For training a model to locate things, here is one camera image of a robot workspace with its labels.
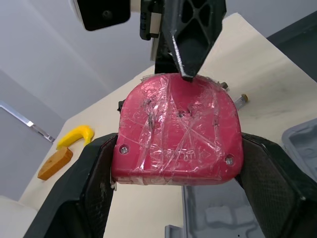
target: red plastic part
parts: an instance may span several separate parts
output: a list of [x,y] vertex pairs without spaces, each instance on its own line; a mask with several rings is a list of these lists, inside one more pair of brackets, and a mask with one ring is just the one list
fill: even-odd
[[130,184],[221,184],[243,164],[237,110],[211,79],[148,78],[124,102],[111,174]]

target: tabletop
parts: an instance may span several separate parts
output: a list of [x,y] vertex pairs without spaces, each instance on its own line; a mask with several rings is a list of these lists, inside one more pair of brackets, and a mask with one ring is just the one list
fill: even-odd
[[[70,118],[43,163],[55,152],[56,143],[78,125],[90,125],[95,138],[117,132],[117,102],[125,99],[143,76],[153,73],[152,66]],[[232,99],[247,94],[250,102],[239,111],[243,132],[281,144],[286,129],[317,118],[317,84],[237,13],[224,19],[223,31],[199,74],[227,82]],[[21,203],[39,210],[54,183],[78,159],[83,141],[70,149],[74,153],[71,162],[47,181],[38,179],[36,173]],[[151,234],[163,238],[166,225],[183,225],[180,186],[118,184],[105,237],[146,238]]]

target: metal screw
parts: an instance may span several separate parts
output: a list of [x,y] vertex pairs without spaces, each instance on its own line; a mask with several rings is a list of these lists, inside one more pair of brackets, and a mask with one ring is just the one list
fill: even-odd
[[111,11],[106,10],[106,11],[103,12],[103,18],[104,18],[105,20],[111,20],[112,17],[113,17],[113,14],[112,14]]
[[230,166],[233,165],[233,158],[231,156],[226,158],[226,164]]
[[126,146],[121,146],[121,147],[120,147],[120,153],[121,153],[122,155],[125,155],[125,154],[127,154],[128,152],[129,152],[128,147],[126,147]]

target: gray container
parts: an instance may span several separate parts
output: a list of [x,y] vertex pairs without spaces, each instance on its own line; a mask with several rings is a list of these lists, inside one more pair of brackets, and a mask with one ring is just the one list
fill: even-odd
[[264,238],[244,190],[235,181],[184,186],[184,228],[165,227],[165,238]]
[[317,182],[317,119],[289,128],[282,142],[297,166]]

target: wooden block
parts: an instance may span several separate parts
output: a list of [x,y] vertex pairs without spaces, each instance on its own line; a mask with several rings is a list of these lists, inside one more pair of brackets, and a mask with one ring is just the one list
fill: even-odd
[[56,151],[41,167],[38,178],[48,180],[57,171],[63,168],[73,157],[73,152],[67,147],[62,147]]

